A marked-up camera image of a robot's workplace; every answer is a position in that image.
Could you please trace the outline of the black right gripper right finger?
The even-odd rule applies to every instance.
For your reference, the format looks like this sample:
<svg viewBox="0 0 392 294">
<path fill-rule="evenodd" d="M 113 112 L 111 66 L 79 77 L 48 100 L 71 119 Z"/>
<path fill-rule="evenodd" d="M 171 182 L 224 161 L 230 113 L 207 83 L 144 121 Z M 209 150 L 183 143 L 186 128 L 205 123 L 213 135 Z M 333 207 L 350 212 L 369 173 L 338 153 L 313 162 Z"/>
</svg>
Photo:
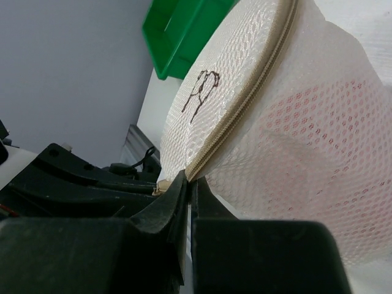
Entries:
<svg viewBox="0 0 392 294">
<path fill-rule="evenodd" d="M 195 293 L 350 293 L 337 244 L 319 222 L 241 220 L 205 179 L 190 185 Z"/>
</svg>

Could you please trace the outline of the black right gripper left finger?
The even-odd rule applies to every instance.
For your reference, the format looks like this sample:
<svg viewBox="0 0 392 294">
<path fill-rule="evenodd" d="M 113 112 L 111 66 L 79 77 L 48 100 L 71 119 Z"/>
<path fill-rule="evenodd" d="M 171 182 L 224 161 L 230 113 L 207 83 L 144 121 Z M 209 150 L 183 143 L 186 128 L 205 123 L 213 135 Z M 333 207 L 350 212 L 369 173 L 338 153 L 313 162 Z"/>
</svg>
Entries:
<svg viewBox="0 0 392 294">
<path fill-rule="evenodd" d="M 1 222 L 2 293 L 178 293 L 184 284 L 187 179 L 130 218 Z"/>
</svg>

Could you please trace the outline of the pink bra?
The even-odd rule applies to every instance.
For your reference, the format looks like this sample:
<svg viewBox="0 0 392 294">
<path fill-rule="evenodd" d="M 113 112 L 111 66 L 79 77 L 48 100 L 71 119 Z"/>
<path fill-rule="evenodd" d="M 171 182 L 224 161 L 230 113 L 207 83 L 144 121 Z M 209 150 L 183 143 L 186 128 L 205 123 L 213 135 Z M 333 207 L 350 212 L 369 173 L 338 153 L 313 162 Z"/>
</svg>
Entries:
<svg viewBox="0 0 392 294">
<path fill-rule="evenodd" d="M 344 251 L 391 246 L 391 100 L 370 78 L 281 97 L 208 181 L 243 214 L 324 223 Z"/>
</svg>

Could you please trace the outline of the white mesh laundry bag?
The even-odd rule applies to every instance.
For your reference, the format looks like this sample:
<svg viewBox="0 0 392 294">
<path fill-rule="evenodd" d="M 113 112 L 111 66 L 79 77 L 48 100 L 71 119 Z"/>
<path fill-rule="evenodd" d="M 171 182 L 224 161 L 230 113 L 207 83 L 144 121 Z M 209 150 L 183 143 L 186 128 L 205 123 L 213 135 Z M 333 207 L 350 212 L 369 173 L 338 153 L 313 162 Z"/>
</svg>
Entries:
<svg viewBox="0 0 392 294">
<path fill-rule="evenodd" d="M 240 1 L 183 80 L 160 144 L 254 219 L 319 221 L 355 293 L 391 292 L 391 93 L 314 1 Z"/>
</svg>

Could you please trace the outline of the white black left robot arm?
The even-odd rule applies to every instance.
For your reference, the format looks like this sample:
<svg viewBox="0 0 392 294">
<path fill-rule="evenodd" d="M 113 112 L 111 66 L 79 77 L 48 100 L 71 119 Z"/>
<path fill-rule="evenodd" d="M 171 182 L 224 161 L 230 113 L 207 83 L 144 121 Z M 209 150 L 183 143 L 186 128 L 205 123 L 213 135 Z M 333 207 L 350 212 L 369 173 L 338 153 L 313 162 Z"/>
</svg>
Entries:
<svg viewBox="0 0 392 294">
<path fill-rule="evenodd" d="M 131 217 L 151 204 L 161 171 L 156 148 L 133 165 L 99 168 L 55 143 L 16 174 L 6 175 L 12 141 L 1 126 L 1 219 L 8 217 Z"/>
</svg>

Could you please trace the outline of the green plastic tray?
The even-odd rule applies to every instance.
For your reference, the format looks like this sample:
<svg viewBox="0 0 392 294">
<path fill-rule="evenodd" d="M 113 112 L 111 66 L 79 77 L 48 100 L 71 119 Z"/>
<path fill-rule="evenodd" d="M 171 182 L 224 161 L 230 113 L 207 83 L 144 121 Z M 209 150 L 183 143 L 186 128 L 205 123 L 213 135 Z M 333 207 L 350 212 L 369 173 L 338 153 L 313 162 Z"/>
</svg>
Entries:
<svg viewBox="0 0 392 294">
<path fill-rule="evenodd" d="M 237 3 L 232 0 L 154 0 L 142 32 L 157 77 L 184 79 L 214 31 Z"/>
</svg>

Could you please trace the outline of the aluminium table edge rail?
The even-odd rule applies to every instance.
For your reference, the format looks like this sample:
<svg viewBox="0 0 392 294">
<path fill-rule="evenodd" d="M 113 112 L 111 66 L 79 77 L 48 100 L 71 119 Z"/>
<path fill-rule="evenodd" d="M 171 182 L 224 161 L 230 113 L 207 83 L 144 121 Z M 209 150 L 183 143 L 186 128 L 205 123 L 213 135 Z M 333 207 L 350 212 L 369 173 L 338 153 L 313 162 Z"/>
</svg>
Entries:
<svg viewBox="0 0 392 294">
<path fill-rule="evenodd" d="M 160 167 L 160 152 L 147 136 L 135 125 L 129 126 L 125 143 L 121 150 L 120 163 L 133 165 L 144 158 L 147 150 L 154 147 L 151 158 Z"/>
</svg>

